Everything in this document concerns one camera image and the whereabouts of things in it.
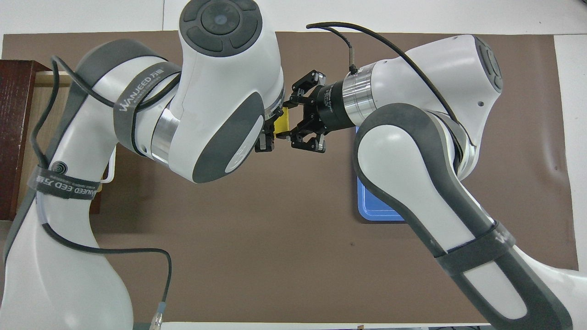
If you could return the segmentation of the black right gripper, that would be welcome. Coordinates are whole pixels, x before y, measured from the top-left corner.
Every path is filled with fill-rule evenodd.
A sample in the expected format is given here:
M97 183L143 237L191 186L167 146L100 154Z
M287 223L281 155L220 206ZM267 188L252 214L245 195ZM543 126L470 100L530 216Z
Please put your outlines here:
M292 94L286 100L286 107L291 109L305 105L305 119L309 121L300 121L293 129L277 133L277 138L290 141L294 149L325 153L326 132L355 126L344 106L343 81L327 86L325 82L325 74L312 70L292 84ZM306 97L305 94L314 87L310 97ZM272 152L274 139L272 132L262 130L255 144L255 152Z

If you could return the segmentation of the yellow cube block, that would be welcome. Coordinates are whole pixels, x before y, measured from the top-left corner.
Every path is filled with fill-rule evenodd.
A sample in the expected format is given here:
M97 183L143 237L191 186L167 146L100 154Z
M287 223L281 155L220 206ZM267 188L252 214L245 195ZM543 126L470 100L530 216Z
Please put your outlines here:
M282 108L282 115L279 118L277 118L276 121L274 122L273 125L274 125L275 136L277 136L277 134L289 132L289 130L291 130L290 124L289 124L288 110L289 109L287 107L283 107Z

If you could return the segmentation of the wooden drawer with white handle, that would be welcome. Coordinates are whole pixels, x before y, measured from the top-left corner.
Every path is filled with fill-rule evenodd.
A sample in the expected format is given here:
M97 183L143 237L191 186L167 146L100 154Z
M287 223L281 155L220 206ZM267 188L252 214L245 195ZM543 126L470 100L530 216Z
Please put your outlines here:
M32 150L29 136L32 129L35 127L38 119L42 115L42 112L46 108L50 95L52 92L53 78L52 74L48 71L42 71L36 73L35 83L33 84L32 90L32 104L29 111L29 121L27 126L27 133L24 134L26 138L24 142L25 150L23 163L21 165L21 178L19 192L17 195L17 207L23 203L24 198L27 194L28 186L27 181L33 170L37 165L37 157ZM61 115L63 115L69 88L71 87L71 79L67 77L65 72L60 73L60 84L58 94L53 105L53 109L46 119L42 129L39 131L38 143L42 151L45 153L46 149L53 138L53 134L60 122Z

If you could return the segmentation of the brown paper table mat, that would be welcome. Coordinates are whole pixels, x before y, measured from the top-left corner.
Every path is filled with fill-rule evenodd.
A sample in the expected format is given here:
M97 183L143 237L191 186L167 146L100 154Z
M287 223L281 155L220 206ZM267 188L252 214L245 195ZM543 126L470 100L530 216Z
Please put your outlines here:
M578 269L558 57L551 35L483 35L504 90L464 186L541 263ZM90 216L105 248L167 250L167 322L478 323L483 317L407 224L358 212L352 129L325 153L277 140L193 184L120 148Z

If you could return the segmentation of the blue plastic tray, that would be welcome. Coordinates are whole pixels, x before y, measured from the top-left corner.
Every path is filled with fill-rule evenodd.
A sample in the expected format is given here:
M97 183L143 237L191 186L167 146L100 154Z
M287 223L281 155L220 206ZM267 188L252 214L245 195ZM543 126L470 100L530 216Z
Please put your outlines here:
M364 224L404 224L405 220L389 205L371 193L356 177L356 204L359 222Z

